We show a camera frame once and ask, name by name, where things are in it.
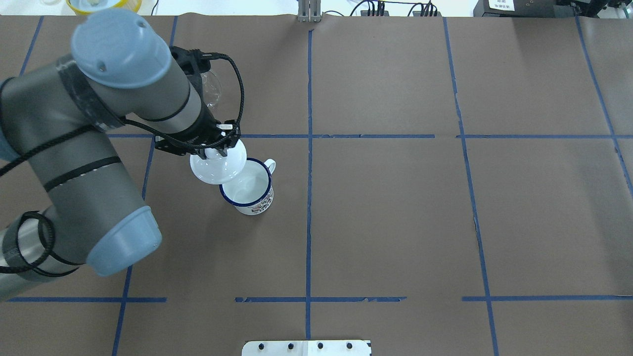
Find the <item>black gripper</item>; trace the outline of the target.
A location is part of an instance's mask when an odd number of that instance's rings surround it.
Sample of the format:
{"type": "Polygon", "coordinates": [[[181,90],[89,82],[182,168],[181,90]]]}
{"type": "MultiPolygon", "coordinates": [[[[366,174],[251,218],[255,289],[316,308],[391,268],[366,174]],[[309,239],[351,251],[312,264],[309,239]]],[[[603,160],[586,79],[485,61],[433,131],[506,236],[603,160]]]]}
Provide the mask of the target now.
{"type": "Polygon", "coordinates": [[[178,133],[168,133],[166,136],[157,135],[154,139],[155,148],[172,155],[184,156],[187,154],[197,155],[206,148],[216,149],[221,155],[225,155],[230,148],[237,146],[240,139],[240,122],[242,120],[242,110],[238,111],[237,119],[224,122],[230,125],[230,129],[221,129],[220,121],[213,117],[212,112],[203,106],[201,113],[193,124],[184,131],[178,133]]]}

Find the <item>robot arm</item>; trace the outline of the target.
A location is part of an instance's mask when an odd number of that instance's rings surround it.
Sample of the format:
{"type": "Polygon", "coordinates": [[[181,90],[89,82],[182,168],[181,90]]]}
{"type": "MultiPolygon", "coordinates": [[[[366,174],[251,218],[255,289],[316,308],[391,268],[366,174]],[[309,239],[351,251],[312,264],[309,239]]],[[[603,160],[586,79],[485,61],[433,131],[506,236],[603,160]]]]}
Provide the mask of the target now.
{"type": "Polygon", "coordinates": [[[226,157],[240,143],[237,119],[220,122],[203,101],[200,74],[230,56],[169,46],[145,18],[120,7],[76,27],[70,54],[1,84],[5,175],[27,162],[51,205],[1,232],[1,300],[90,266],[119,273],[154,252],[161,232],[108,131],[152,133],[172,155],[226,157]]]}

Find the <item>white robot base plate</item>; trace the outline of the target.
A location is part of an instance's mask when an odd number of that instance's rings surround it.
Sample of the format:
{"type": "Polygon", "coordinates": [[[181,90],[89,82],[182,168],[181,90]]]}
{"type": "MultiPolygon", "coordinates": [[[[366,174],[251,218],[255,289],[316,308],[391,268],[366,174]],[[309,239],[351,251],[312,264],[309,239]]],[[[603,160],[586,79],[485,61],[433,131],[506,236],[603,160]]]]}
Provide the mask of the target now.
{"type": "Polygon", "coordinates": [[[371,356],[366,340],[284,340],[251,341],[244,344],[242,356],[371,356]]]}

